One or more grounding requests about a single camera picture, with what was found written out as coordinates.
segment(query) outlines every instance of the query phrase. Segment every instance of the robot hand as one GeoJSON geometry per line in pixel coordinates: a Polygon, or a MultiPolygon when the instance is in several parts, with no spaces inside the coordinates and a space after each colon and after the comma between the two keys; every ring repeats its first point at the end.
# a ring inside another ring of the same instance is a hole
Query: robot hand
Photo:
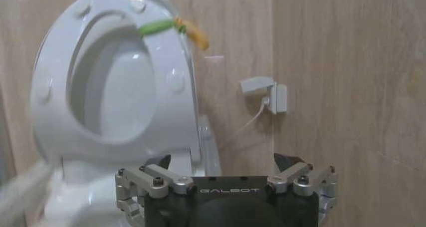
{"type": "Polygon", "coordinates": [[[132,227],[318,227],[337,204],[334,167],[274,158],[276,176],[184,177],[170,156],[120,169],[118,208],[132,227]]]}

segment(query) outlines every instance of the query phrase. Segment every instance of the wooden wall panel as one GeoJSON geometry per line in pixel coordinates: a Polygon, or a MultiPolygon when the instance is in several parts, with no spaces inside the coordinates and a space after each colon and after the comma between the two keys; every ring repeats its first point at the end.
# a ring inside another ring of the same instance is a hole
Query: wooden wall panel
{"type": "Polygon", "coordinates": [[[274,0],[275,150],[341,175],[327,226],[426,222],[425,0],[274,0]]]}

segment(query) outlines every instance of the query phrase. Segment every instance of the blurry object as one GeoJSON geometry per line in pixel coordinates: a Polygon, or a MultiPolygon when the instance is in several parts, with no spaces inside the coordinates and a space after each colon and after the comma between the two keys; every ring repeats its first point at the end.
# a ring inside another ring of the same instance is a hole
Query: blurry object
{"type": "Polygon", "coordinates": [[[39,204],[52,175],[52,168],[40,161],[31,170],[0,189],[0,227],[5,227],[39,204]]]}

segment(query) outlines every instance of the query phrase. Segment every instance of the toilet seat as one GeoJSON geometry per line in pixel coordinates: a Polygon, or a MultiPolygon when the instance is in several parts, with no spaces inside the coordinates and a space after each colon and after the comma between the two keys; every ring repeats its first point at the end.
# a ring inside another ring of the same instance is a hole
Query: toilet seat
{"type": "MultiPolygon", "coordinates": [[[[192,163],[202,161],[191,52],[186,37],[176,30],[170,29],[130,41],[140,54],[146,55],[140,60],[144,65],[140,68],[151,68],[151,74],[144,72],[146,76],[142,75],[136,68],[131,71],[118,68],[140,64],[128,63],[131,57],[124,57],[124,61],[118,57],[110,59],[118,62],[116,65],[111,64],[111,70],[116,72],[107,73],[100,82],[104,87],[98,93],[94,92],[100,86],[96,78],[87,78],[92,84],[73,80],[76,70],[86,70],[83,68],[87,67],[82,61],[84,52],[99,38],[116,29],[136,30],[151,21],[172,17],[159,0],[78,0],[59,17],[39,51],[31,92],[35,135],[51,163],[59,163],[64,157],[143,163],[164,153],[183,153],[190,156],[192,163]],[[126,19],[126,24],[122,25],[119,19],[126,19]],[[90,90],[80,88],[86,91],[82,96],[86,96],[87,102],[98,103],[99,108],[92,111],[84,109],[83,115],[90,119],[94,116],[90,114],[103,113],[99,114],[104,115],[99,118],[99,126],[104,128],[106,135],[94,133],[90,125],[76,118],[72,92],[73,87],[80,85],[91,86],[90,90]],[[138,97],[140,90],[151,91],[138,97]],[[114,98],[120,98],[122,102],[115,103],[114,98]],[[131,121],[135,117],[134,123],[120,123],[123,119],[115,118],[120,115],[131,121]],[[110,135],[116,131],[123,134],[110,135]]],[[[119,36],[116,40],[123,41],[123,38],[127,36],[119,36]]]]}

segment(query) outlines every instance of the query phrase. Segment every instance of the white toilet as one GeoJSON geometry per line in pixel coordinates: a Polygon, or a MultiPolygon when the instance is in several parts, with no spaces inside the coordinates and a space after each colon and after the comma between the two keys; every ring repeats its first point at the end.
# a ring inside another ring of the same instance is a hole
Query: white toilet
{"type": "Polygon", "coordinates": [[[162,0],[78,0],[47,34],[31,92],[37,145],[57,167],[41,226],[128,226],[115,172],[152,157],[171,154],[182,175],[220,175],[187,38],[139,37],[175,16],[162,0]]]}

